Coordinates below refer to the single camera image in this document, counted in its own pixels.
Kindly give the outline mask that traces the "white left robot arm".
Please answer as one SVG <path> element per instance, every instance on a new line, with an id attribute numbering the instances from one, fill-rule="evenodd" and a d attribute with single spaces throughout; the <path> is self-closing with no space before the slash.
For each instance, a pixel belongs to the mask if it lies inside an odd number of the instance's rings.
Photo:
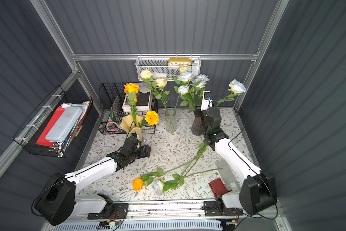
<path id="1" fill-rule="evenodd" d="M 118 208 L 103 193 L 90 199 L 77 199 L 76 195 L 100 178 L 125 169 L 137 159 L 149 157 L 151 147 L 142 145 L 134 135 L 125 139 L 123 146 L 100 161 L 65 175 L 55 173 L 46 182 L 31 205 L 33 215 L 45 218 L 56 226 L 69 217 L 86 215 L 88 219 L 117 217 Z"/>

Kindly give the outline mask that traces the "cream white rose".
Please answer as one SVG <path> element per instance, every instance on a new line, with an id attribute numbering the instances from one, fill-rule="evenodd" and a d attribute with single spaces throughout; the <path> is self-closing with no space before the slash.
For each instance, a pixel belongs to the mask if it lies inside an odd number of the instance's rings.
<path id="1" fill-rule="evenodd" d="M 146 70 L 143 70 L 140 73 L 140 77 L 148 85 L 147 88 L 149 90 L 151 90 L 151 92 L 153 94 L 154 93 L 154 88 L 152 87 L 152 82 L 155 81 L 153 79 L 153 73 L 149 69 L 146 69 Z"/>

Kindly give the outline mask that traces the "pale blue rose front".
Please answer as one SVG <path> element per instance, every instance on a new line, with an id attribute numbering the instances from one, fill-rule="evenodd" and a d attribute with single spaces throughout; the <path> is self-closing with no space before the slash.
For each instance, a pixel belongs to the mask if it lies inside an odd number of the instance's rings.
<path id="1" fill-rule="evenodd" d="M 161 168 L 157 168 L 157 171 L 155 173 L 157 173 L 158 175 L 149 176 L 148 179 L 145 181 L 145 183 L 146 183 L 146 186 L 148 186 L 148 180 L 151 179 L 152 182 L 150 184 L 153 185 L 153 188 L 155 189 L 156 194 L 162 194 L 169 190 L 174 191 L 174 190 L 177 190 L 179 187 L 184 186 L 187 178 L 194 178 L 200 175 L 205 175 L 210 172 L 218 172 L 219 170 L 221 170 L 221 168 L 212 168 L 205 171 L 197 171 L 197 172 L 190 173 L 190 171 L 188 171 L 187 169 L 187 171 L 182 172 L 182 174 L 178 174 L 178 173 L 172 174 L 172 177 L 173 177 L 172 180 L 163 182 L 161 180 L 162 177 L 169 172 L 162 172 Z"/>

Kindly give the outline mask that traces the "orange rose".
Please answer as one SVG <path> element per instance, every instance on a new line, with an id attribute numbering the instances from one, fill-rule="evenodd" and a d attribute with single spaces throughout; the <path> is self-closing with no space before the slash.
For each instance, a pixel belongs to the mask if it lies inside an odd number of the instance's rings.
<path id="1" fill-rule="evenodd" d="M 135 126 L 137 127 L 137 118 L 136 118 L 136 106 L 137 106 L 137 94 L 139 92 L 139 86 L 132 83 L 127 83 L 124 86 L 124 93 L 128 99 L 128 104 L 131 109 L 132 118 Z"/>
<path id="2" fill-rule="evenodd" d="M 201 144 L 199 144 L 199 149 L 197 151 L 196 156 L 188 162 L 186 168 L 183 170 L 181 173 L 180 177 L 184 178 L 185 176 L 188 175 L 188 173 L 193 169 L 195 164 L 198 162 L 198 160 L 201 158 L 201 156 L 204 154 L 204 152 L 207 150 L 207 143 L 206 141 L 203 141 Z"/>
<path id="3" fill-rule="evenodd" d="M 151 176 L 151 175 L 154 175 L 154 176 L 157 176 L 158 174 L 157 173 L 155 173 L 157 171 L 157 169 L 154 171 L 154 172 L 150 172 L 150 173 L 146 173 L 146 174 L 143 174 L 143 175 L 141 175 L 139 178 L 136 178 L 135 180 L 133 180 L 132 181 L 132 186 L 133 186 L 133 189 L 135 190 L 135 191 L 140 191 L 140 190 L 142 190 L 142 188 L 144 187 L 144 186 L 146 186 L 146 183 L 145 183 L 145 181 L 148 179 L 148 177 L 149 176 Z M 170 171 L 164 171 L 162 168 L 161 168 L 161 171 L 162 172 L 172 172 L 171 170 Z M 152 180 L 150 179 L 150 180 L 148 180 L 148 186 L 150 186 L 151 183 L 152 182 Z"/>

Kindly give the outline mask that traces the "orange marigold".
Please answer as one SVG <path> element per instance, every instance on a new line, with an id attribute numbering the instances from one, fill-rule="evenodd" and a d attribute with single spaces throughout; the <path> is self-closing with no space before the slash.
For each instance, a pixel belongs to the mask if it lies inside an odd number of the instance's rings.
<path id="1" fill-rule="evenodd" d="M 148 111 L 145 118 L 141 121 L 142 126 L 155 126 L 159 123 L 159 115 L 155 111 Z"/>

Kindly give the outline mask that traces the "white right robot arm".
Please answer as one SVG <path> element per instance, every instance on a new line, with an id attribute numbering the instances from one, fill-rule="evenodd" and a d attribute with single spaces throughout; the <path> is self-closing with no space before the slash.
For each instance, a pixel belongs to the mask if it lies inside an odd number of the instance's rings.
<path id="1" fill-rule="evenodd" d="M 241 208 L 248 215 L 277 205 L 275 178 L 265 174 L 258 166 L 249 161 L 229 136 L 222 130 L 220 110 L 209 107 L 200 113 L 204 129 L 204 139 L 212 150 L 217 152 L 234 171 L 241 183 L 240 191 L 228 192 L 221 196 L 226 208 Z"/>

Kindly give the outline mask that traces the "pale blue rose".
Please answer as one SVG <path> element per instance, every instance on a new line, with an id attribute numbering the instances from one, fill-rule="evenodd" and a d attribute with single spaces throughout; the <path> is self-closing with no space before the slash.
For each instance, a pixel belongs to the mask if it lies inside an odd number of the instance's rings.
<path id="1" fill-rule="evenodd" d="M 151 179 L 152 182 L 150 184 L 153 185 L 153 188 L 155 189 L 156 194 L 162 194 L 169 190 L 174 191 L 174 190 L 177 190 L 179 187 L 184 186 L 187 178 L 194 178 L 200 175 L 205 175 L 210 172 L 218 172 L 219 170 L 221 170 L 221 168 L 212 168 L 205 171 L 197 171 L 197 172 L 190 173 L 190 171 L 188 171 L 187 169 L 187 171 L 182 172 L 182 174 L 178 174 L 178 173 L 172 174 L 172 177 L 173 177 L 172 180 L 163 182 L 161 180 L 162 177 L 169 172 L 162 172 L 161 168 L 157 168 L 157 171 L 155 173 L 157 173 L 158 175 L 149 176 L 148 179 L 145 181 L 145 183 L 146 183 L 146 186 L 148 186 L 148 180 Z"/>
<path id="2" fill-rule="evenodd" d="M 208 78 L 207 75 L 205 74 L 200 74 L 196 77 L 197 81 L 204 81 L 204 82 L 208 82 L 210 79 Z"/>
<path id="3" fill-rule="evenodd" d="M 203 80 L 197 81 L 194 83 L 194 102 L 196 106 L 201 105 L 203 99 L 203 92 L 205 91 L 206 82 Z"/>
<path id="4" fill-rule="evenodd" d="M 194 112 L 196 109 L 194 89 L 190 87 L 189 84 L 181 85 L 178 89 L 178 95 L 182 99 L 181 106 L 188 107 L 189 113 Z"/>
<path id="5" fill-rule="evenodd" d="M 229 83 L 228 91 L 229 95 L 219 100 L 216 106 L 219 106 L 220 104 L 225 102 L 235 101 L 235 97 L 241 95 L 242 93 L 245 93 L 247 89 L 244 84 L 234 79 Z"/>

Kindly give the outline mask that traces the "orange rose front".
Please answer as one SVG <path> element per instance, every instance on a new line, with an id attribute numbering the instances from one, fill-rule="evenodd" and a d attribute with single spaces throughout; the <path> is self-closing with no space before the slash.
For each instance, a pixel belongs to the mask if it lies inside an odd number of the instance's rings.
<path id="1" fill-rule="evenodd" d="M 146 186 L 146 183 L 145 183 L 145 181 L 148 179 L 148 177 L 149 176 L 151 176 L 151 175 L 154 175 L 154 176 L 157 176 L 158 174 L 157 173 L 155 173 L 157 171 L 157 169 L 154 171 L 154 172 L 150 172 L 150 173 L 146 173 L 146 174 L 143 174 L 143 175 L 141 175 L 139 178 L 136 178 L 135 180 L 133 180 L 132 181 L 132 186 L 133 186 L 133 189 L 135 190 L 135 191 L 140 191 L 140 190 L 142 190 L 142 188 L 144 187 L 144 186 Z M 172 172 L 171 170 L 170 171 L 164 171 L 162 168 L 161 168 L 161 171 L 162 172 Z M 148 186 L 150 186 L 151 183 L 152 182 L 152 180 L 150 179 L 150 180 L 148 180 Z"/>

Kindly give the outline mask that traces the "white rose bud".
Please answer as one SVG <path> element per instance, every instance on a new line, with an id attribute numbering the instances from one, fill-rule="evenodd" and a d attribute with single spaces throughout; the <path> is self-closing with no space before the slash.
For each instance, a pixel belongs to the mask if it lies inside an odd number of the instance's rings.
<path id="1" fill-rule="evenodd" d="M 167 109 L 167 103 L 169 101 L 168 95 L 170 93 L 169 90 L 164 90 L 164 88 L 167 86 L 167 80 L 165 78 L 156 79 L 152 82 L 152 87 L 154 88 L 154 96 L 156 99 L 160 99 L 164 108 L 165 108 L 165 115 L 169 116 L 170 113 Z"/>

